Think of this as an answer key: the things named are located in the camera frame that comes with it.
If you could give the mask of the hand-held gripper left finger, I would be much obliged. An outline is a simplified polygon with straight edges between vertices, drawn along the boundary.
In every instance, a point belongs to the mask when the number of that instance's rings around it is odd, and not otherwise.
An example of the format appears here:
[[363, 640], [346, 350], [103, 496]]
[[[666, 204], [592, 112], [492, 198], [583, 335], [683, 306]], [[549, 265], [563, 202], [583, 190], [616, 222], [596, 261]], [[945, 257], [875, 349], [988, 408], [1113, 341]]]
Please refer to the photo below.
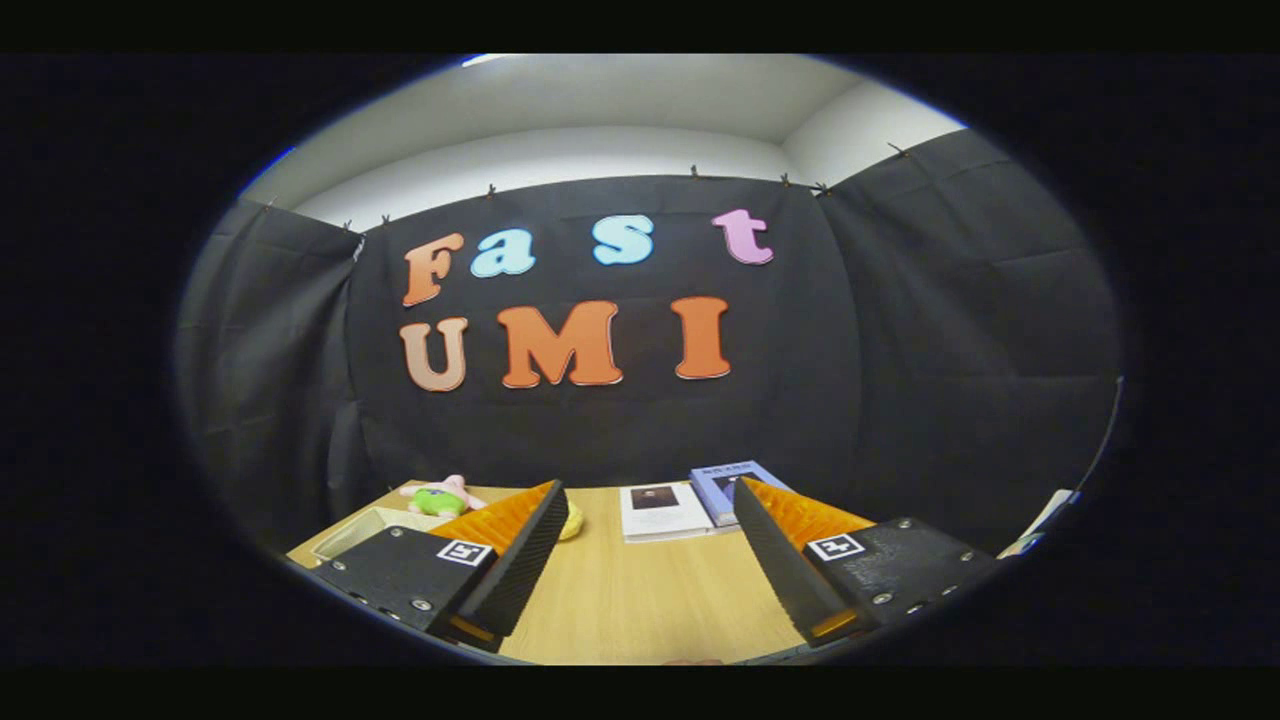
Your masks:
[[388, 527], [312, 569], [364, 607], [495, 652], [513, 633], [570, 515], [559, 480], [430, 530]]

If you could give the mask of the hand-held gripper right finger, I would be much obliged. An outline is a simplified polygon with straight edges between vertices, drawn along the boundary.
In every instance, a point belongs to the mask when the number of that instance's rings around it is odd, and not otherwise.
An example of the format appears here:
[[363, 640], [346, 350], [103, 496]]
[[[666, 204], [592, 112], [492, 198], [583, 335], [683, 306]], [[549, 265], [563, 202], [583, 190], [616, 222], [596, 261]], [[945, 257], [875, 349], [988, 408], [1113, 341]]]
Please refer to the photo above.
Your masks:
[[897, 625], [997, 568], [995, 556], [920, 519], [876, 523], [746, 477], [735, 482], [733, 511], [812, 648]]

